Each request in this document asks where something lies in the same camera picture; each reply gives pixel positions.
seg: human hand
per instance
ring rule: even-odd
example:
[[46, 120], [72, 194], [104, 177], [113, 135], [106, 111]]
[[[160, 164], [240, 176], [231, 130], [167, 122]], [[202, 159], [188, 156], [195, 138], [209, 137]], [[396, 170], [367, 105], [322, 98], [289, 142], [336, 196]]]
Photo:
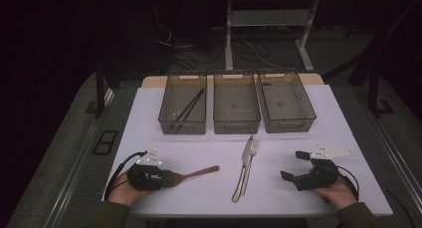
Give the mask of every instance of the human hand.
[[351, 192], [347, 183], [341, 177], [329, 187], [316, 188], [311, 191], [326, 199], [337, 210], [357, 203], [353, 192]]
[[124, 172], [115, 180], [107, 201], [130, 207], [137, 199], [152, 192], [151, 190], [135, 189], [128, 183], [127, 174]]

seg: sleeve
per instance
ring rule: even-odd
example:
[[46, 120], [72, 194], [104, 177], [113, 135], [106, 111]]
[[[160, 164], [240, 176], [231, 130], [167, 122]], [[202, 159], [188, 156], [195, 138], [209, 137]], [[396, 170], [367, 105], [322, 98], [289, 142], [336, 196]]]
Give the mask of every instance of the sleeve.
[[347, 228], [388, 228], [372, 214], [363, 202], [339, 210], [337, 216]]
[[104, 201], [86, 228], [123, 228], [129, 212], [125, 205]]

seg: table surface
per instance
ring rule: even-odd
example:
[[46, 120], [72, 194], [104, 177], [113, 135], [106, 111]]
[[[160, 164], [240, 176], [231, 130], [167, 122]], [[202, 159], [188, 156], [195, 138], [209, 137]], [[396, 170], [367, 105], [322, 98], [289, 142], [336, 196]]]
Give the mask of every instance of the table surface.
[[249, 135], [214, 133], [212, 86], [207, 89], [204, 135], [163, 134], [158, 114], [166, 78], [146, 78], [133, 101], [110, 175], [131, 154], [151, 149], [157, 149], [163, 162], [161, 169], [187, 174], [219, 165], [220, 170], [188, 178], [173, 188], [161, 188], [135, 203], [131, 214], [166, 218], [332, 215], [335, 211], [329, 204], [312, 192], [297, 191], [292, 183], [283, 180], [280, 175], [280, 170], [294, 175], [309, 173], [311, 163], [297, 159], [295, 151], [311, 152], [319, 144], [352, 149], [354, 155], [332, 161], [348, 169], [357, 178], [360, 200], [375, 215], [392, 214], [330, 87], [323, 85], [318, 75], [301, 75], [303, 77], [309, 79], [305, 79], [304, 84], [316, 111], [313, 126], [309, 132], [266, 133], [261, 121], [258, 133], [254, 134], [260, 150], [253, 160], [246, 194], [236, 203], [231, 198], [239, 180], [241, 155]]

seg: transparent plastic bin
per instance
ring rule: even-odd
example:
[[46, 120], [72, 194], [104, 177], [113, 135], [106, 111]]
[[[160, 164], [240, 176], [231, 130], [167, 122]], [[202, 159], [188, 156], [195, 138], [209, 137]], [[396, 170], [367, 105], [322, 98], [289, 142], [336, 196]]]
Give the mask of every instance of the transparent plastic bin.
[[214, 72], [214, 132], [255, 134], [261, 116], [252, 71]]
[[206, 72], [173, 72], [168, 75], [159, 113], [164, 134], [205, 134]]
[[258, 70], [257, 91], [267, 133], [310, 130], [317, 115], [298, 74]]

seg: silver utensil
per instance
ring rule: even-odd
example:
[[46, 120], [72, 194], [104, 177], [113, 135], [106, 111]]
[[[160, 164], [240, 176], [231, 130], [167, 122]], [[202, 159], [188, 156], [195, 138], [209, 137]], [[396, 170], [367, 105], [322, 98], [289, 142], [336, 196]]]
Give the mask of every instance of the silver utensil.
[[252, 159], [254, 158], [254, 156], [257, 155], [257, 153], [258, 153], [258, 145], [255, 141], [252, 140], [252, 145], [251, 145], [251, 148], [249, 149], [249, 154], [251, 155], [251, 159], [249, 160], [249, 164], [246, 168], [245, 178], [243, 180], [240, 195], [245, 195], [246, 193], [246, 186], [248, 185], [249, 173], [251, 171], [251, 166], [252, 166]]
[[245, 149], [243, 150], [243, 153], [242, 153], [242, 171], [240, 173], [239, 182], [238, 182], [235, 194], [232, 197], [233, 202], [237, 202], [240, 197], [243, 181], [245, 179], [246, 167], [248, 166], [249, 160], [251, 158], [249, 151], [251, 150], [252, 144], [253, 144], [253, 136], [251, 135], [251, 137], [249, 137], [248, 141], [246, 142]]

